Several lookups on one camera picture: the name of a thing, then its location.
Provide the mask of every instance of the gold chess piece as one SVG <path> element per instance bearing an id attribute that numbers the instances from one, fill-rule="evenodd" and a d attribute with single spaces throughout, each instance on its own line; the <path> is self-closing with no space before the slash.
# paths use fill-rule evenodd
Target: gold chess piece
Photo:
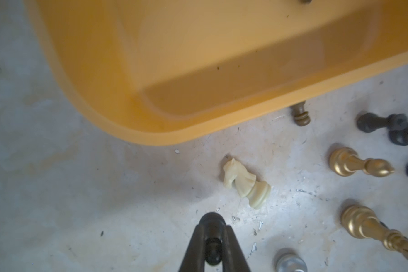
<path id="1" fill-rule="evenodd" d="M 384 247 L 403 254 L 408 260 L 408 239 L 400 231 L 388 229 L 369 208 L 352 205 L 342 213 L 343 227 L 355 238 L 373 238 L 381 241 Z"/>
<path id="2" fill-rule="evenodd" d="M 311 122 L 310 116 L 308 115 L 308 112 L 305 111 L 304 105 L 305 101 L 302 101 L 290 106 L 293 120 L 300 127 L 306 126 Z"/>
<path id="3" fill-rule="evenodd" d="M 388 161 L 372 158 L 361 160 L 352 148 L 339 148 L 334 151 L 329 157 L 329 166 L 343 177 L 348 177 L 357 170 L 375 177 L 386 177 L 394 173 L 394 168 Z"/>

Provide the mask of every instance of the orange plastic tub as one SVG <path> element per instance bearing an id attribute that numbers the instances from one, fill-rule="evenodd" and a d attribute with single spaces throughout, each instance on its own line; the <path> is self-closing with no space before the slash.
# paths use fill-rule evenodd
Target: orange plastic tub
<path id="1" fill-rule="evenodd" d="M 61 88 L 126 141 L 184 142 L 408 63 L 408 0 L 27 0 Z"/>

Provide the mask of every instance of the debris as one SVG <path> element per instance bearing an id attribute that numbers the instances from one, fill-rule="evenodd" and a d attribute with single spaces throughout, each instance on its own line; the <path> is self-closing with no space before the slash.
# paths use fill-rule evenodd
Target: debris
<path id="1" fill-rule="evenodd" d="M 257 251 L 257 242 L 254 242 L 254 244 L 252 245 L 251 253 L 253 253 L 254 251 Z"/>

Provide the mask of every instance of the stain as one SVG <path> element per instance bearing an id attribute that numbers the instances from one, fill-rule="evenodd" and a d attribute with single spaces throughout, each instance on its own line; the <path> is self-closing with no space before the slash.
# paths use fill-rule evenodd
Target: stain
<path id="1" fill-rule="evenodd" d="M 78 147 L 77 144 L 72 144 L 69 146 L 65 151 L 63 152 L 56 152 L 53 155 L 50 155 L 49 157 L 41 160 L 38 163 L 37 170 L 38 171 L 45 171 L 51 168 L 54 164 L 58 162 L 62 162 L 65 160 L 70 160 L 72 159 L 78 152 Z"/>
<path id="2" fill-rule="evenodd" d="M 71 254 L 77 258 L 77 254 L 73 251 L 72 247 L 69 247 L 68 250 L 71 252 Z"/>
<path id="3" fill-rule="evenodd" d="M 38 101 L 44 100 L 44 94 L 30 94 L 30 95 L 26 95 L 23 99 L 22 102 L 25 106 L 32 106 L 33 104 L 35 104 Z"/>
<path id="4" fill-rule="evenodd" d="M 160 263 L 156 264 L 155 266 L 153 266 L 152 271 L 153 271 L 153 272 L 164 271 L 163 268 L 165 267 L 165 265 L 166 265 L 167 263 L 168 263 L 167 261 L 164 261 L 164 262 L 160 262 Z"/>

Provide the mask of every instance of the floor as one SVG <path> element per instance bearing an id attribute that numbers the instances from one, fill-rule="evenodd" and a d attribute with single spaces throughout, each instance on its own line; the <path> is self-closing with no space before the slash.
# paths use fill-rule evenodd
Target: floor
<path id="1" fill-rule="evenodd" d="M 0 1 L 0 271 L 175 271 L 209 211 L 233 227 L 252 271 L 273 271 L 282 248 L 310 271 L 408 271 L 399 253 L 338 222 L 353 199 L 408 237 L 408 146 L 354 125 L 363 110 L 408 115 L 408 65 L 306 108 L 312 122 L 303 128 L 283 109 L 184 144 L 124 142 L 73 108 L 23 4 Z M 326 161 L 335 143 L 389 160 L 396 173 L 339 177 Z M 271 184 L 260 210 L 222 186 L 226 157 Z"/>

